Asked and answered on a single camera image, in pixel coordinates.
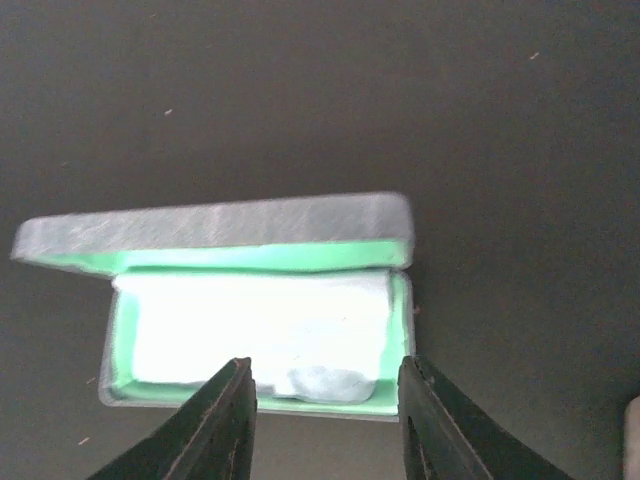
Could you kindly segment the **blue fuzzy glasses case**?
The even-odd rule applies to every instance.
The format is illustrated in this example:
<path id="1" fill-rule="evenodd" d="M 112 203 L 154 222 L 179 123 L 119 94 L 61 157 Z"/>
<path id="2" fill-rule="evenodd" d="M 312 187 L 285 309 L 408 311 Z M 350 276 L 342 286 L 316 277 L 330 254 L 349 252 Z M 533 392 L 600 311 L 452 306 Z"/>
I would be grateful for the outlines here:
<path id="1" fill-rule="evenodd" d="M 395 421 L 398 372 L 415 350 L 412 287 L 414 221 L 393 192 L 229 202 L 38 217 L 17 230 L 14 260 L 111 282 L 113 297 L 99 380 L 110 406 L 178 407 L 201 384 L 134 379 L 138 308 L 113 281 L 122 274 L 319 275 L 385 271 L 391 316 L 380 375 L 358 404 L 312 403 L 259 392 L 262 412 Z"/>

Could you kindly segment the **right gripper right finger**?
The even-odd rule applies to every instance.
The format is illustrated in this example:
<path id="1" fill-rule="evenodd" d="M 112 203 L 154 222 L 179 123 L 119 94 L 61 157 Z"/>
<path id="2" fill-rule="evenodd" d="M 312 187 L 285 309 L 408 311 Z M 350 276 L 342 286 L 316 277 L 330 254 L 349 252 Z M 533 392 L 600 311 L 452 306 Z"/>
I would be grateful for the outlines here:
<path id="1" fill-rule="evenodd" d="M 567 479 L 493 421 L 424 357 L 399 369 L 398 410 L 408 479 Z"/>

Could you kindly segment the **grey fuzzy glasses case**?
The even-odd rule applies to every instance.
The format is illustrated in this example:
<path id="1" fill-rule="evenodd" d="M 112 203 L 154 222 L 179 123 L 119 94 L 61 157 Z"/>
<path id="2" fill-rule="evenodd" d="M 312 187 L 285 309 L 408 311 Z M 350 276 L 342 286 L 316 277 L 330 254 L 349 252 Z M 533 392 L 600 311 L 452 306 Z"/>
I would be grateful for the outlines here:
<path id="1" fill-rule="evenodd" d="M 640 397 L 626 407 L 624 423 L 623 479 L 640 480 Z"/>

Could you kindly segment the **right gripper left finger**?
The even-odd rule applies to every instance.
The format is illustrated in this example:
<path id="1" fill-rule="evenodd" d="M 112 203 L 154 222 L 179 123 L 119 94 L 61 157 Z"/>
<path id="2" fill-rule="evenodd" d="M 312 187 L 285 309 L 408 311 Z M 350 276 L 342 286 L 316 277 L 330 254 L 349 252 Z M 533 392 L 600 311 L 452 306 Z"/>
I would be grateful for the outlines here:
<path id="1" fill-rule="evenodd" d="M 156 431 L 90 477 L 248 479 L 256 414 L 251 359 L 234 358 Z"/>

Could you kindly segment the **light blue cleaning cloth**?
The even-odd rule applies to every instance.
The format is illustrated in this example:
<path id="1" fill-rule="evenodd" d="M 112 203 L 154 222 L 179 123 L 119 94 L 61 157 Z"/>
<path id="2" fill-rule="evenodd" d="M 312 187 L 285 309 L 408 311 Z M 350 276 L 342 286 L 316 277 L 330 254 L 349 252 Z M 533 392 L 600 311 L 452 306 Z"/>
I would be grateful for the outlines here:
<path id="1" fill-rule="evenodd" d="M 137 304 L 138 381 L 201 384 L 249 357 L 265 395 L 358 404 L 373 394 L 391 316 L 385 271 L 138 273 L 113 285 Z"/>

